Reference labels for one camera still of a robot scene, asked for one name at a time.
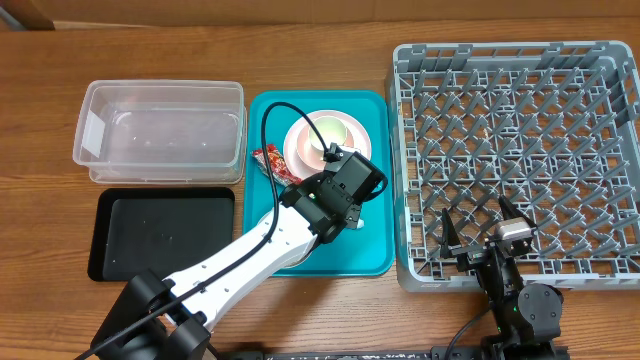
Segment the red snack wrapper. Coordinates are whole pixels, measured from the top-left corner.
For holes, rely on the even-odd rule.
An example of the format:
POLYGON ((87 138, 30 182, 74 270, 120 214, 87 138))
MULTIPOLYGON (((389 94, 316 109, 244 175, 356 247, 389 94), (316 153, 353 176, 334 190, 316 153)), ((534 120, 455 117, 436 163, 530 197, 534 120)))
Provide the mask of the red snack wrapper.
POLYGON ((286 165, 284 156, 273 144, 267 145, 267 158, 265 158, 262 149, 256 149, 251 152, 251 156, 257 162, 257 166, 261 172, 268 176, 266 164, 270 164, 274 181, 283 186, 300 184, 302 179, 295 176, 286 165))

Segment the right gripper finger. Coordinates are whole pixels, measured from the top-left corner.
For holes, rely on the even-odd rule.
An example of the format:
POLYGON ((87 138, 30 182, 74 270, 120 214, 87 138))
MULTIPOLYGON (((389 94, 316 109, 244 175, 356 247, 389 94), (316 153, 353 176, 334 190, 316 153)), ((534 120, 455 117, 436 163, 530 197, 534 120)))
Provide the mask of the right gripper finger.
POLYGON ((520 211, 505 195, 500 195, 498 203, 501 208, 502 218, 504 220, 512 220, 522 218, 531 229, 536 228, 536 223, 531 220, 525 213, 520 211))
POLYGON ((442 222, 441 245, 445 248, 449 248, 450 246, 460 246, 461 243, 460 243, 458 234, 455 230, 455 226, 452 222, 452 219, 449 215, 449 211, 447 208, 442 209, 441 222, 442 222))

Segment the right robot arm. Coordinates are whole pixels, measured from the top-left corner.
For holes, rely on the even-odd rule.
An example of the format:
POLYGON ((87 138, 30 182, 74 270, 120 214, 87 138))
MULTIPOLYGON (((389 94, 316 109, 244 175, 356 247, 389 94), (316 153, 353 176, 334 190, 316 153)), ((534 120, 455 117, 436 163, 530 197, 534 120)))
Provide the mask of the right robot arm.
POLYGON ((506 197, 499 198, 503 220, 482 244, 463 246, 447 209, 441 212, 440 256, 456 260, 460 272, 475 273, 488 297, 498 333, 481 340, 484 359, 566 359, 555 349, 561 335, 564 297, 553 286, 527 285, 516 258, 529 253, 536 223, 506 197))

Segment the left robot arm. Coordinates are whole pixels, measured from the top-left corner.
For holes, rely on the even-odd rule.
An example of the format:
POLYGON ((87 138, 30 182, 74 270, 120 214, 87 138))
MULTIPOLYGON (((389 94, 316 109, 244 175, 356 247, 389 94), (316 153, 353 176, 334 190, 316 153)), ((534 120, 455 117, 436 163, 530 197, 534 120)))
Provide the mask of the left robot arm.
POLYGON ((324 171, 286 187, 260 222, 218 253, 160 278, 124 287, 84 358, 200 359, 222 317, 275 272, 304 261, 359 221, 384 173, 358 152, 338 150, 324 171))

